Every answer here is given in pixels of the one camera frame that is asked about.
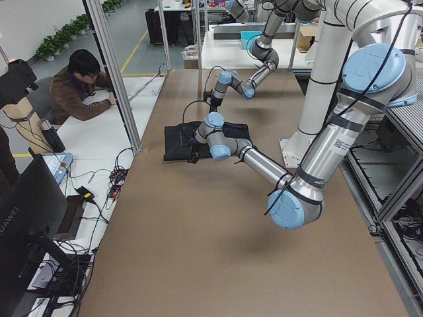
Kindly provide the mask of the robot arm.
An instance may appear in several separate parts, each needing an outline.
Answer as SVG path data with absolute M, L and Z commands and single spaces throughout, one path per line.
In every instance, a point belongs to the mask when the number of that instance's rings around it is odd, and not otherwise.
M 214 88 L 209 92 L 204 92 L 204 102 L 210 105 L 210 112 L 216 112 L 217 108 L 221 106 L 229 87 L 232 87 L 247 100 L 254 98 L 257 86 L 278 68 L 279 57 L 272 48 L 272 40 L 286 15 L 293 12 L 302 23 L 310 23 L 317 17 L 320 10 L 321 6 L 314 1 L 273 1 L 261 35 L 247 44 L 248 52 L 261 61 L 262 66 L 247 81 L 240 80 L 235 71 L 222 71 Z
M 283 229 L 316 221 L 323 213 L 323 190 L 370 117 L 388 105 L 412 104 L 409 92 L 415 70 L 415 51 L 389 44 L 369 44 L 354 52 L 342 69 L 338 103 L 322 131 L 307 149 L 295 174 L 261 153 L 248 139 L 226 137 L 224 118 L 208 114 L 192 140 L 207 144 L 216 161 L 237 156 L 275 186 L 266 214 Z

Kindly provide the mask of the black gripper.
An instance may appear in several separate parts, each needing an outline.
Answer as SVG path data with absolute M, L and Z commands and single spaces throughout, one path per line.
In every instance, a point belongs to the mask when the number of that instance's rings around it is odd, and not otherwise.
M 201 146 L 202 146 L 201 143 L 192 142 L 190 144 L 190 156 L 188 159 L 188 163 L 196 164 L 199 161 L 200 159 L 199 150 Z
M 211 97 L 210 100 L 210 112 L 216 112 L 217 109 L 221 106 L 222 99 Z

